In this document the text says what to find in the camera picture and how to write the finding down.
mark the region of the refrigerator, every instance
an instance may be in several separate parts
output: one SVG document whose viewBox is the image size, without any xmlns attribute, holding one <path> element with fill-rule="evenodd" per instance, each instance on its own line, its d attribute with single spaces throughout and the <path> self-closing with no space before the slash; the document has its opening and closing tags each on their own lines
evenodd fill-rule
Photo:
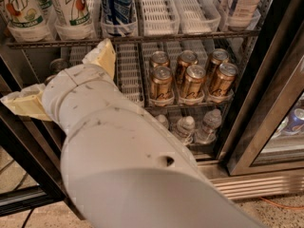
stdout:
<svg viewBox="0 0 304 228">
<path fill-rule="evenodd" d="M 96 6 L 96 0 L 87 1 L 96 15 L 100 5 Z M 110 37 L 117 55 L 114 81 L 119 90 L 152 116 L 165 115 L 169 130 L 186 116 L 193 117 L 198 128 L 206 112 L 220 110 L 223 121 L 215 140 L 209 144 L 191 142 L 187 147 L 199 171 L 228 199 L 303 191 L 304 126 L 300 124 L 290 134 L 285 131 L 294 120 L 291 116 L 295 109 L 304 109 L 303 1 L 261 0 L 260 17 L 249 30 L 183 33 L 177 28 L 176 34 L 158 35 L 148 34 L 153 30 L 143 22 L 143 2 L 135 0 L 138 30 L 132 36 Z M 63 58 L 71 66 L 81 64 L 105 37 L 96 23 L 93 38 L 68 40 L 57 36 L 50 41 L 17 42 L 8 36 L 9 18 L 4 4 L 0 5 L 1 96 L 42 84 L 51 74 L 49 64 L 55 59 Z M 204 65 L 215 48 L 226 49 L 239 71 L 231 98 L 193 105 L 181 104 L 175 98 L 166 106 L 153 105 L 148 93 L 148 65 L 154 51 L 165 51 L 174 67 L 183 50 L 194 50 Z M 0 110 L 0 146 L 2 156 L 7 155 L 4 165 L 15 160 L 30 179 L 28 185 L 0 194 L 0 215 L 64 200 L 81 217 L 68 199 L 60 175 L 64 132 L 53 122 L 13 115 L 3 105 Z"/>
</svg>

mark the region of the water bottle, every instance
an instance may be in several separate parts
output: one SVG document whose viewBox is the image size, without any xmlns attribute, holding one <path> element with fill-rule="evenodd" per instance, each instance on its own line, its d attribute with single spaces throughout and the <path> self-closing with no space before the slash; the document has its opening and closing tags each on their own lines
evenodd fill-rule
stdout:
<svg viewBox="0 0 304 228">
<path fill-rule="evenodd" d="M 169 129 L 169 121 L 163 114 L 156 116 L 155 119 L 158 120 L 165 128 Z"/>
<path fill-rule="evenodd" d="M 193 117 L 183 117 L 177 122 L 173 129 L 173 134 L 184 144 L 188 145 L 193 141 L 193 134 L 195 130 L 195 120 Z"/>
<path fill-rule="evenodd" d="M 214 109 L 208 111 L 202 119 L 201 126 L 196 132 L 196 142 L 209 144 L 216 139 L 217 129 L 221 126 L 220 110 Z"/>
</svg>

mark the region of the bottle cap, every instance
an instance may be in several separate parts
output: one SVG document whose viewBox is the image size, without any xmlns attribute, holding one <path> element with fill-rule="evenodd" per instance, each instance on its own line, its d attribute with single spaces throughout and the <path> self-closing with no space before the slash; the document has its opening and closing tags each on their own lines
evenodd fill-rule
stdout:
<svg viewBox="0 0 304 228">
<path fill-rule="evenodd" d="M 219 117 L 219 116 L 220 116 L 220 110 L 214 109 L 214 110 L 212 111 L 212 115 L 215 116 L 215 117 Z"/>
</svg>

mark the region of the aluminum can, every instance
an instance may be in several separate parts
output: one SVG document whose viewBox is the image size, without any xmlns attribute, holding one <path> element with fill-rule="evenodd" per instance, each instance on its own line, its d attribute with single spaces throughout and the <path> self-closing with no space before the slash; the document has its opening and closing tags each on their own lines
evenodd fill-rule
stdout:
<svg viewBox="0 0 304 228">
<path fill-rule="evenodd" d="M 175 74 L 178 85 L 182 84 L 186 69 L 191 65 L 196 65 L 198 62 L 198 55 L 192 50 L 185 50 L 179 55 Z"/>
<path fill-rule="evenodd" d="M 288 115 L 288 124 L 282 130 L 282 133 L 286 135 L 294 135 L 301 131 L 304 125 L 304 109 L 293 108 Z"/>
<path fill-rule="evenodd" d="M 206 75 L 207 81 L 210 83 L 215 71 L 222 63 L 229 62 L 229 53 L 227 50 L 218 48 L 211 52 L 208 56 L 208 60 L 206 62 Z"/>
<path fill-rule="evenodd" d="M 80 26 L 90 23 L 86 0 L 51 0 L 62 26 Z"/>
<path fill-rule="evenodd" d="M 35 28 L 46 23 L 37 0 L 5 0 L 7 15 L 15 28 Z"/>
<path fill-rule="evenodd" d="M 70 63 L 66 60 L 66 59 L 63 59 L 63 58 L 58 58 L 58 59 L 55 59 L 53 61 L 50 62 L 49 64 L 49 70 L 50 70 L 50 76 L 48 76 L 44 83 L 45 85 L 47 86 L 48 83 L 56 77 L 56 75 L 61 71 L 61 70 L 64 70 L 66 68 L 70 67 Z"/>
<path fill-rule="evenodd" d="M 168 54 L 161 50 L 153 52 L 152 56 L 150 57 L 150 66 L 170 67 L 170 59 Z"/>
<path fill-rule="evenodd" d="M 172 71 L 166 66 L 153 68 L 150 77 L 150 98 L 164 101 L 172 97 Z"/>
<path fill-rule="evenodd" d="M 205 81 L 206 71 L 202 66 L 189 66 L 180 88 L 180 96 L 185 99 L 197 99 Z"/>
<path fill-rule="evenodd" d="M 238 75 L 237 66 L 223 63 L 217 68 L 209 85 L 209 93 L 216 97 L 226 96 Z"/>
<path fill-rule="evenodd" d="M 51 74 L 57 74 L 70 66 L 66 59 L 58 58 L 50 62 L 49 70 Z"/>
</svg>

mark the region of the can lid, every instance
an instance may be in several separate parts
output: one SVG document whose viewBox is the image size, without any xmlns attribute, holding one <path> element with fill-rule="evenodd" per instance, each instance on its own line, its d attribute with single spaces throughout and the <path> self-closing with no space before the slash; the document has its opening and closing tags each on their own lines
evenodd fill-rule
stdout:
<svg viewBox="0 0 304 228">
<path fill-rule="evenodd" d="M 69 67 L 69 62 L 66 59 L 58 58 L 50 62 L 49 69 L 50 72 L 53 74 L 57 74 L 63 69 L 66 69 Z"/>
<path fill-rule="evenodd" d="M 198 60 L 198 54 L 192 50 L 185 50 L 180 54 L 180 58 L 185 63 L 196 63 Z"/>
<path fill-rule="evenodd" d="M 169 57 L 168 57 L 168 54 L 165 53 L 164 51 L 158 50 L 158 51 L 153 52 L 153 54 L 151 56 L 151 60 L 155 63 L 164 64 L 164 63 L 168 62 Z"/>
<path fill-rule="evenodd" d="M 223 61 L 229 58 L 228 51 L 221 48 L 215 49 L 212 52 L 212 56 L 219 61 Z"/>
<path fill-rule="evenodd" d="M 295 115 L 298 119 L 304 121 L 304 109 L 297 108 L 297 109 L 294 111 L 294 115 Z"/>
<path fill-rule="evenodd" d="M 205 76 L 206 71 L 200 65 L 191 65 L 187 68 L 187 74 L 194 79 L 201 79 Z"/>
<path fill-rule="evenodd" d="M 221 73 L 227 76 L 236 76 L 238 74 L 237 66 L 230 64 L 230 63 L 222 63 L 219 66 L 219 70 Z"/>
<path fill-rule="evenodd" d="M 172 75 L 171 69 L 166 66 L 157 66 L 153 69 L 153 75 L 157 79 L 166 80 L 169 79 Z"/>
</svg>

